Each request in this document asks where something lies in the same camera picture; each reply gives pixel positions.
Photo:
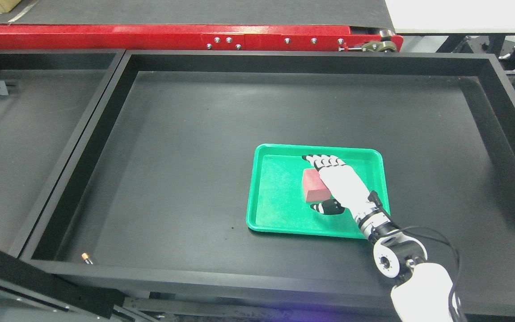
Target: metal frame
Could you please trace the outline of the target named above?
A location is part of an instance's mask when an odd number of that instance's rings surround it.
[[[62,51],[0,51],[0,70],[5,69],[96,69],[104,68],[105,75],[98,82],[97,90],[90,98],[87,107],[80,116],[80,121],[73,129],[71,137],[65,144],[49,177],[42,186],[41,192],[26,216],[23,225],[17,229],[16,238],[7,253],[18,257],[36,225],[41,210],[47,203],[49,194],[55,187],[57,178],[63,172],[65,163],[69,160],[73,145],[86,127],[86,123],[102,97],[116,67],[122,59],[123,50],[94,49],[94,50],[62,50]]]
[[[206,56],[223,55],[226,56],[230,64],[224,65],[224,71],[236,71],[240,66],[245,64],[231,63],[233,59],[243,59],[245,55],[249,56],[287,56],[294,57],[294,59],[315,59],[316,56],[322,57],[339,57],[347,54],[340,53],[211,53],[200,51],[127,51],[126,55],[121,61],[120,67],[117,69],[113,76],[113,81],[109,84],[106,90],[105,97],[108,100],[103,100],[99,104],[95,114],[89,121],[89,129],[94,128],[100,119],[103,112],[109,114],[118,114],[118,110],[126,98],[129,88],[132,86],[137,72],[141,70],[141,64],[148,64],[155,62],[156,55],[166,55],[169,59],[165,64],[154,64],[149,66],[149,71],[156,68],[168,68],[168,64],[175,64],[176,59],[182,57],[190,57],[185,64],[188,68],[195,66],[196,68],[207,69]],[[358,57],[363,59],[380,59],[380,55],[374,53],[358,53]],[[431,55],[388,55],[389,59],[394,59],[395,64],[388,64],[385,66],[366,67],[364,64],[355,63],[354,65],[339,65],[337,72],[346,72],[343,70],[354,70],[356,73],[376,73],[376,74],[390,74],[394,73],[390,68],[402,69],[412,75],[427,75],[427,71],[435,71],[440,75],[459,76],[462,72],[466,73],[465,76],[478,76],[481,80],[482,87],[489,94],[489,100],[498,100],[497,106],[504,104],[506,108],[502,108],[496,114],[496,118],[503,124],[507,140],[510,142],[511,149],[515,154],[515,133],[507,132],[507,129],[515,128],[515,116],[510,114],[510,110],[515,114],[515,94],[506,76],[502,71],[499,71],[499,64],[495,57],[488,57],[486,55],[434,55],[435,58],[444,58],[450,64],[439,66],[435,64]],[[272,64],[266,71],[263,67],[252,67],[245,65],[245,71],[260,71],[260,72],[295,72],[292,67],[280,67],[279,64]],[[318,68],[316,64],[303,64],[301,69],[311,70],[316,72]],[[98,287],[109,286],[120,289],[141,289],[148,291],[164,290],[164,292],[178,293],[182,295],[196,295],[196,296],[220,296],[229,298],[245,298],[251,301],[267,301],[272,298],[282,298],[286,303],[300,303],[308,302],[311,306],[321,307],[348,307],[352,303],[355,306],[361,306],[373,313],[375,312],[388,312],[394,314],[394,310],[390,304],[384,306],[384,298],[388,298],[388,292],[381,291],[372,287],[372,285],[364,283],[344,283],[342,281],[313,281],[301,280],[285,277],[270,277],[270,276],[257,276],[257,275],[235,275],[224,273],[206,273],[202,271],[172,271],[166,269],[137,269],[130,267],[106,267],[100,265],[77,264],[77,263],[63,263],[53,260],[40,260],[33,259],[33,255],[37,251],[38,245],[46,245],[50,240],[49,238],[57,238],[60,232],[57,230],[57,225],[50,224],[51,217],[55,208],[61,202],[61,194],[69,185],[86,185],[84,176],[74,176],[72,173],[75,171],[78,163],[84,164],[87,167],[92,167],[96,163],[95,157],[89,157],[89,154],[84,155],[84,150],[93,151],[94,149],[102,149],[104,142],[109,136],[110,128],[113,122],[109,124],[102,124],[102,130],[93,133],[86,131],[81,137],[79,145],[74,149],[73,156],[69,164],[66,165],[63,176],[57,182],[57,188],[53,195],[49,198],[47,209],[39,221],[39,225],[35,228],[33,236],[29,241],[22,259],[32,263],[45,271],[52,272],[57,275],[72,281],[76,284],[89,284]],[[80,196],[69,195],[69,198],[78,198]],[[68,212],[68,209],[58,207],[62,212]],[[53,249],[43,250],[35,258],[53,258]],[[499,294],[498,298],[509,298],[511,295]],[[492,308],[482,306],[480,302],[473,304],[480,312],[490,312]],[[502,312],[515,314],[515,310],[503,308]]]
[[[350,322],[360,318],[359,315],[347,312],[329,312],[308,309],[275,309],[249,305],[229,305],[174,300],[158,300],[153,298],[132,298],[124,300],[123,308],[135,313],[145,314],[178,314],[191,316],[213,316],[217,318],[251,318],[268,322]],[[362,316],[365,322],[389,322],[398,318],[392,316]]]
[[[400,50],[390,30],[349,26],[0,25],[0,49],[338,51],[389,35]]]
[[[0,51],[0,69],[96,69],[104,68],[105,75],[98,82],[97,90],[89,100],[73,134],[43,184],[39,197],[27,214],[23,225],[7,253],[0,251],[0,300],[18,301],[48,310],[74,310],[110,318],[113,304],[122,303],[123,294],[112,289],[78,287],[55,275],[45,273],[17,257],[21,254],[49,194],[55,188],[57,178],[69,160],[73,145],[86,128],[88,118],[102,97],[120,59],[123,50],[77,51]]]
[[[55,310],[110,318],[124,295],[113,289],[76,286],[0,251],[0,296]]]

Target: robotic arm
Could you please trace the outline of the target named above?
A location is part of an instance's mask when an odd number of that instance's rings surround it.
[[[335,155],[304,155],[303,159],[319,171],[335,198],[311,208],[328,215],[351,210],[359,229],[373,244],[376,267],[399,282],[391,290],[391,299],[402,321],[453,322],[464,318],[457,310],[458,297],[446,269],[427,262],[424,245],[392,222],[376,192],[368,191],[350,165]]]

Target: plastic tray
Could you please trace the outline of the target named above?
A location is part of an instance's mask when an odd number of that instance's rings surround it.
[[[253,159],[245,221],[258,232],[364,238],[349,209],[325,216],[312,210],[303,196],[303,170],[311,168],[302,155],[337,155],[351,165],[369,190],[375,190],[389,211],[383,158],[373,149],[262,144]]]

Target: wire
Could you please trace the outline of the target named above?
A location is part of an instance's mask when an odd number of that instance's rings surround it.
[[[434,232],[435,234],[440,236],[442,239],[435,238],[432,236],[427,236],[427,235],[421,235],[418,233],[408,232],[408,230],[413,230],[413,229],[429,230],[430,232]],[[395,230],[395,231],[385,234],[383,236],[380,236],[380,238],[393,236],[393,235],[395,235],[397,233],[401,233],[401,232],[407,232],[408,235],[427,238],[429,240],[437,241],[437,242],[443,243],[444,245],[450,247],[450,249],[452,250],[452,256],[454,256],[454,261],[456,262],[456,277],[454,277],[454,282],[452,283],[452,287],[450,288],[450,292],[448,293],[448,310],[450,312],[450,317],[452,318],[453,321],[466,322],[467,321],[466,316],[464,316],[464,314],[462,314],[462,310],[460,309],[460,299],[457,296],[455,296],[455,294],[454,294],[456,291],[456,283],[458,283],[458,279],[460,278],[460,266],[462,264],[462,259],[460,258],[460,253],[458,252],[458,249],[441,232],[439,232],[438,230],[429,228],[429,227],[425,227],[425,226],[408,226],[405,228]],[[453,299],[456,302],[456,307],[454,307],[454,305],[452,305]]]

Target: red sponge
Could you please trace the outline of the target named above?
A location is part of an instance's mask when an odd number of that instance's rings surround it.
[[[306,202],[325,201],[331,198],[331,192],[321,178],[316,169],[303,170],[302,178],[303,192],[305,193]]]

